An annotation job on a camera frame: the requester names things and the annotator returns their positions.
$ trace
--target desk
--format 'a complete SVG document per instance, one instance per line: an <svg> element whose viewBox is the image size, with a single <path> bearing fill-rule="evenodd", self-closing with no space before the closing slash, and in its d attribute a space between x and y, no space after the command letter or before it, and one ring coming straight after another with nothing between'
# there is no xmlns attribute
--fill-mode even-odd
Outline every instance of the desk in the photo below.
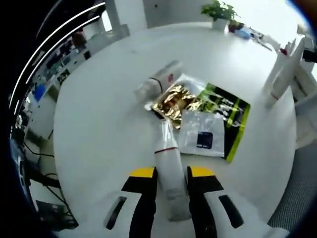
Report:
<svg viewBox="0 0 317 238"><path fill-rule="evenodd" d="M243 195L268 221L286 188L296 142L291 90L272 109L264 106L262 87L275 59L275 52L208 23L184 23L138 32L84 62L61 87L53 141L59 181L78 223L94 201L120 190L129 172L154 165L158 119L133 90L172 60L251 104L231 164L191 155L182 155L182 163L214 170L226 189Z"/></svg>

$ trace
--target white pot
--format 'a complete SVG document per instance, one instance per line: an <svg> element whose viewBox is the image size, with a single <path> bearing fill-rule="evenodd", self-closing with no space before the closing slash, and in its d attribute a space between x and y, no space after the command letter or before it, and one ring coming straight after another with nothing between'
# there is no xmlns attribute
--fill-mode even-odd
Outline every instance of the white pot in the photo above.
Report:
<svg viewBox="0 0 317 238"><path fill-rule="evenodd" d="M216 21L212 23L212 28L219 31L224 31L227 23L228 23L228 20L218 18Z"/></svg>

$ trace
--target gold foil bag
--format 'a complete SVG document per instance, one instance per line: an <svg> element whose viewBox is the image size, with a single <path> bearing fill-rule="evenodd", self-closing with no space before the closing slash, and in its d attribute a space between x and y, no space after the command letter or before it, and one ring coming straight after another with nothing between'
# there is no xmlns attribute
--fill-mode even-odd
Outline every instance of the gold foil bag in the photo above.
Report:
<svg viewBox="0 0 317 238"><path fill-rule="evenodd" d="M202 104L194 94L183 85L172 85L162 94L151 108L166 119L170 119L175 128L179 129L182 122L182 111L195 111Z"/></svg>

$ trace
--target clear plastic bag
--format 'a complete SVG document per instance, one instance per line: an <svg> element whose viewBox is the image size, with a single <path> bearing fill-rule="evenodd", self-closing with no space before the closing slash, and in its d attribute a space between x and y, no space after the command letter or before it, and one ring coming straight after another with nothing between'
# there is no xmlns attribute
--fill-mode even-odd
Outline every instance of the clear plastic bag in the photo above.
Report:
<svg viewBox="0 0 317 238"><path fill-rule="evenodd" d="M181 153L224 157L224 121L220 114L182 112L178 136Z"/></svg>

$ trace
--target round table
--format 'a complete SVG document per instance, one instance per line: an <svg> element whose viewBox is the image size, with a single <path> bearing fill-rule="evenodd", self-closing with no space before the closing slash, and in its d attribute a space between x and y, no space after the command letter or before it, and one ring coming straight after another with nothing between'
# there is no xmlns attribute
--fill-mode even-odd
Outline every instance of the round table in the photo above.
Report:
<svg viewBox="0 0 317 238"><path fill-rule="evenodd" d="M275 52L213 31L210 23L184 23L138 32L84 62L61 87L53 138L59 181L78 223L94 201L121 190L131 171L155 164L158 119L133 90L172 60L182 61L186 74L251 104L231 164L194 155L182 155L182 163L212 169L267 222L288 183L296 142L290 88L272 108L264 106L262 87L275 59Z"/></svg>

